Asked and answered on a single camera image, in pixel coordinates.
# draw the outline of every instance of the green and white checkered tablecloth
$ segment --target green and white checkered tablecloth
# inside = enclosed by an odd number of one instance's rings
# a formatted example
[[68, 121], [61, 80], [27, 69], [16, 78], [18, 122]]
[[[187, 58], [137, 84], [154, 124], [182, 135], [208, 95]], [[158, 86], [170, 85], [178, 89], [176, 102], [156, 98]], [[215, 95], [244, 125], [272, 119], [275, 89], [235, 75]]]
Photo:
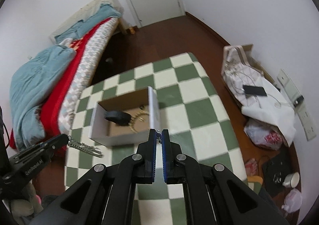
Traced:
[[[134, 154], [137, 145], [105, 147], [88, 138], [91, 115], [97, 101], [152, 86], [159, 102], [162, 129], [182, 152], [200, 163], [224, 164], [241, 180], [245, 167], [229, 117], [202, 65], [192, 53], [149, 63], [86, 88], [76, 107], [70, 135], [97, 146], [104, 158], [68, 148], [65, 186], [70, 187], [95, 164], [118, 164]], [[141, 225], [186, 224], [182, 185], [166, 185], [162, 150], [157, 145], [155, 183], [137, 185], [133, 223]]]

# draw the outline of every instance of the cream headboard cover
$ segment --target cream headboard cover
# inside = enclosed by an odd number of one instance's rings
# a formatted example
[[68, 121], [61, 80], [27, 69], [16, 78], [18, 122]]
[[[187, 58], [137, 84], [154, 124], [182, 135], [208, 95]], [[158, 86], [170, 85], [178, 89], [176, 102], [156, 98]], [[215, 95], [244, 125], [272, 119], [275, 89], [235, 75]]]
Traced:
[[67, 29], [71, 26], [76, 24], [79, 20], [87, 20], [92, 15], [96, 14], [100, 8], [100, 4], [110, 4], [113, 6], [117, 11], [123, 13], [123, 8], [121, 7], [118, 0], [93, 0], [87, 5], [83, 6], [80, 10], [74, 13], [71, 17], [69, 17], [65, 22], [63, 22], [57, 30], [50, 34], [50, 40], [53, 43], [55, 42], [55, 36], [64, 33]]

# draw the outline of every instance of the black mat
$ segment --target black mat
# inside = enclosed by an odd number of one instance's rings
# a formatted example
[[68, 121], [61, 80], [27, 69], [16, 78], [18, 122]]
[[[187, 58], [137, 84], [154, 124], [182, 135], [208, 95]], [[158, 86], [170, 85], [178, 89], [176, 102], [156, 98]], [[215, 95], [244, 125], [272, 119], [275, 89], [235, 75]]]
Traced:
[[277, 156], [262, 165], [262, 169], [266, 191], [271, 197], [275, 197], [283, 191], [284, 186], [282, 183], [285, 177], [292, 173], [288, 149], [285, 147], [281, 148]]

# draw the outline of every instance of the white cardboard box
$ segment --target white cardboard box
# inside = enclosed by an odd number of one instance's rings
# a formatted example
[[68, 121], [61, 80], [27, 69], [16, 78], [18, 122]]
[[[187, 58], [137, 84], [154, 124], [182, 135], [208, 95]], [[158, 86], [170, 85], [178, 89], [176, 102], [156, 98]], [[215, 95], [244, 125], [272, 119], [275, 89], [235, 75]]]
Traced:
[[[104, 118], [106, 111], [120, 110], [134, 113], [141, 105], [146, 106], [149, 116], [145, 122], [136, 121], [134, 133], [128, 126], [118, 126]], [[104, 146], [137, 144], [148, 140], [149, 129], [160, 130], [160, 111], [157, 96], [152, 87], [123, 94], [97, 102], [93, 109], [89, 138]]]

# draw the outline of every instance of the white cup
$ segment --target white cup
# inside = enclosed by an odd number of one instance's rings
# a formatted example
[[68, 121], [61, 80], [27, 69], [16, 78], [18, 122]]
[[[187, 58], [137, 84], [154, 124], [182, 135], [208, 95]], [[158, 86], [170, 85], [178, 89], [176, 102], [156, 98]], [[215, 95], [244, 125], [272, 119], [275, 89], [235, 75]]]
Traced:
[[299, 183], [300, 175], [298, 172], [286, 176], [282, 185], [287, 188], [295, 188]]

